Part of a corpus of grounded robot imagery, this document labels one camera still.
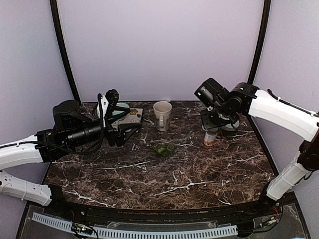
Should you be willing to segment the orange pill bottle grey cap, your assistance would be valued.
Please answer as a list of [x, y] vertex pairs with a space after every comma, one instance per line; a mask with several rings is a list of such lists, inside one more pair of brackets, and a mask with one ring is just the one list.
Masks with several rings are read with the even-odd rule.
[[210, 130], [207, 130], [205, 132], [205, 137], [204, 137], [204, 144], [206, 146], [213, 146], [216, 140], [218, 134], [218, 128], [212, 128]]

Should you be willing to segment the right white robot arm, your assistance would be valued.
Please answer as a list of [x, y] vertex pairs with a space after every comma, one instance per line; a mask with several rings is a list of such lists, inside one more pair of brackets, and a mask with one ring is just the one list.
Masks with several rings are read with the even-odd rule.
[[265, 216], [274, 203], [307, 174], [319, 169], [319, 115], [261, 90], [249, 83], [238, 83], [231, 91], [213, 78], [204, 81], [194, 92], [206, 106], [201, 111], [205, 130], [233, 125], [239, 115], [260, 118], [299, 135], [304, 141], [292, 162], [264, 188], [254, 211]]

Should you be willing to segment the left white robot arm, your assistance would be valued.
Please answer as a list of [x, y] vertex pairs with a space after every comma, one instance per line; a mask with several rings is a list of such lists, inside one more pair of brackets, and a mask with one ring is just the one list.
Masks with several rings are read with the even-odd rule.
[[70, 213], [70, 205], [60, 187], [32, 183], [8, 174], [5, 169], [30, 163], [52, 162], [68, 154], [96, 152], [106, 139], [110, 146], [122, 146], [141, 128], [143, 109], [130, 108], [105, 96], [96, 105], [93, 120], [80, 112], [76, 100], [67, 100], [53, 108], [55, 125], [25, 139], [0, 147], [0, 192], [21, 200], [50, 206], [59, 217]]

